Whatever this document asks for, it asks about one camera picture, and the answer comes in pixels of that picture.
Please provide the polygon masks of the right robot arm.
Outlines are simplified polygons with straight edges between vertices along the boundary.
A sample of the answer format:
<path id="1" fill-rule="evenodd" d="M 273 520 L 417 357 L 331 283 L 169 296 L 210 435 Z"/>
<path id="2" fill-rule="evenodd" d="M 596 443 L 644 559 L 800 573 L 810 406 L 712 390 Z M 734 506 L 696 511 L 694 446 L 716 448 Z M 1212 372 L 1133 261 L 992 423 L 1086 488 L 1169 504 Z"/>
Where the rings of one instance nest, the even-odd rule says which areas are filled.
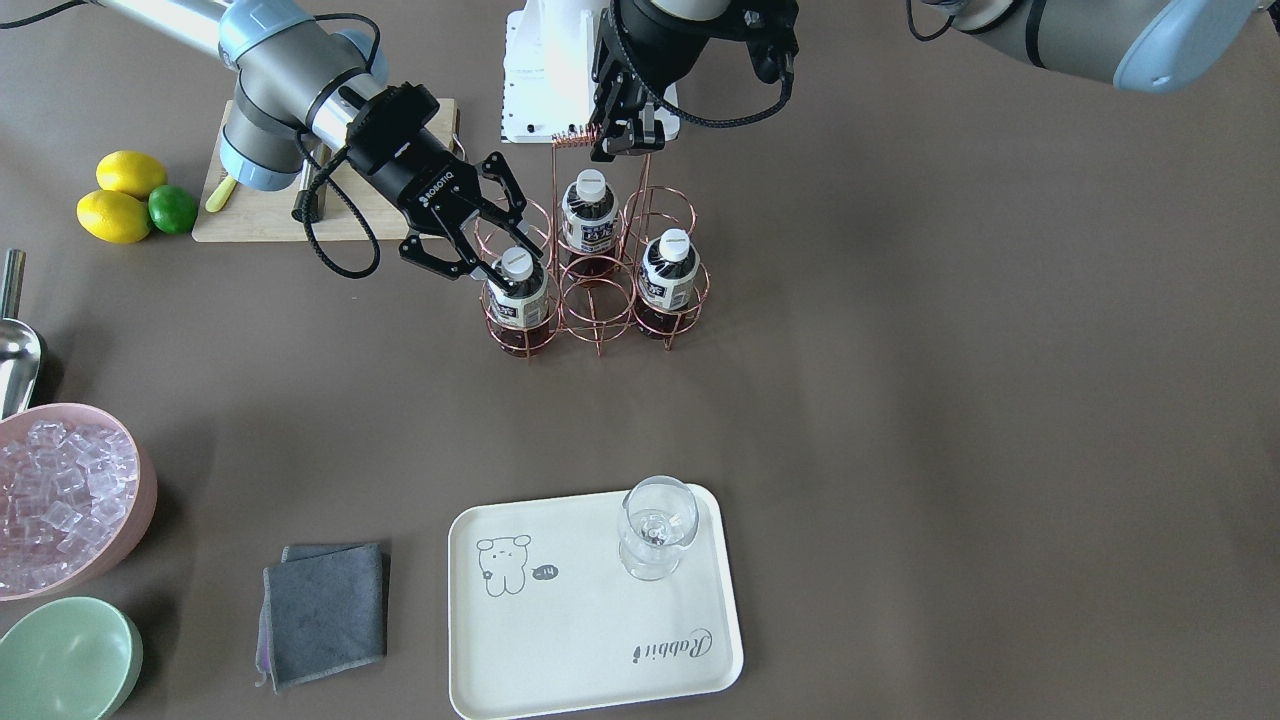
<path id="1" fill-rule="evenodd" d="M 526 201 L 504 158 L 460 160 L 428 129 L 439 109 L 428 90 L 389 86 L 375 73 L 375 44 L 328 33 L 293 1 L 111 1 L 109 8 L 237 73 L 220 159 L 241 184 L 288 188 L 306 159 L 301 135 L 310 133 L 403 214 L 406 261 L 451 279 L 500 282 L 465 233 L 476 217 L 541 255 L 526 234 Z"/>

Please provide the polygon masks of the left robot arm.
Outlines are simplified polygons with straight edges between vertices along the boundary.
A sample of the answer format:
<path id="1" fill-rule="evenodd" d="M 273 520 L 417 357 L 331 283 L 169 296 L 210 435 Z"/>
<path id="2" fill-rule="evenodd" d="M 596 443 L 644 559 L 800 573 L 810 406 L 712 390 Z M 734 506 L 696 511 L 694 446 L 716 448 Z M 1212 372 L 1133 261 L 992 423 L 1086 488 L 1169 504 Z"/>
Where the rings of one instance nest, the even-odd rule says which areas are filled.
<path id="1" fill-rule="evenodd" d="M 1275 1 L 936 1 L 942 35 L 978 38 L 1018 61 L 1167 94 L 1202 77 L 1245 23 L 1277 17 Z M 658 111 L 707 128 L 733 128 L 777 114 L 791 99 L 799 53 L 795 1 L 611 1 L 600 13 L 589 126 L 594 161 L 666 146 Z M 746 117 L 713 120 L 666 99 L 713 40 L 742 44 L 756 78 L 778 100 Z"/>

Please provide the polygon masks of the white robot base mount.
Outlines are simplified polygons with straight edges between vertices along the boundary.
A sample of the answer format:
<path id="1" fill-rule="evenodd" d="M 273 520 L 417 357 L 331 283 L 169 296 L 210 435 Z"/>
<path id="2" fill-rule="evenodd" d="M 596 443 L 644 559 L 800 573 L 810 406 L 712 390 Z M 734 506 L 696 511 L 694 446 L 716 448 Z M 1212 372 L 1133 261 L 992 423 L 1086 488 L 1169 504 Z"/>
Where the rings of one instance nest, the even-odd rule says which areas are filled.
<path id="1" fill-rule="evenodd" d="M 586 133 L 595 85 L 591 77 L 596 23 L 609 1 L 527 1 L 506 20 L 502 138 L 515 143 L 549 143 Z M 666 101 L 675 104 L 675 85 Z M 681 122 L 664 108 L 655 117 L 666 142 L 678 137 Z M 630 154 L 630 138 L 616 155 Z"/>

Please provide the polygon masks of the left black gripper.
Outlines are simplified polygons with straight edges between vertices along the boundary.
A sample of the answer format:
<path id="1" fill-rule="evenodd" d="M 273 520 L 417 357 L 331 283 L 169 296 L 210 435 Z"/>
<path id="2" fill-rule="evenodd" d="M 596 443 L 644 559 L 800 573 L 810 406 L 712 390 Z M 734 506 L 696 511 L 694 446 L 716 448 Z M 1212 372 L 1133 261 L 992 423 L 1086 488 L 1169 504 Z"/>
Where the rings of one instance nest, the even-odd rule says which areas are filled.
<path id="1" fill-rule="evenodd" d="M 744 44 L 756 78 L 781 85 L 774 105 L 726 124 L 749 126 L 781 111 L 794 90 L 797 14 L 795 1 L 607 3 L 591 61 L 591 161 L 613 161 L 628 138 L 632 156 L 660 151 L 666 131 L 655 106 L 695 126 L 714 124 L 666 101 L 666 90 L 694 68 L 712 38 Z"/>

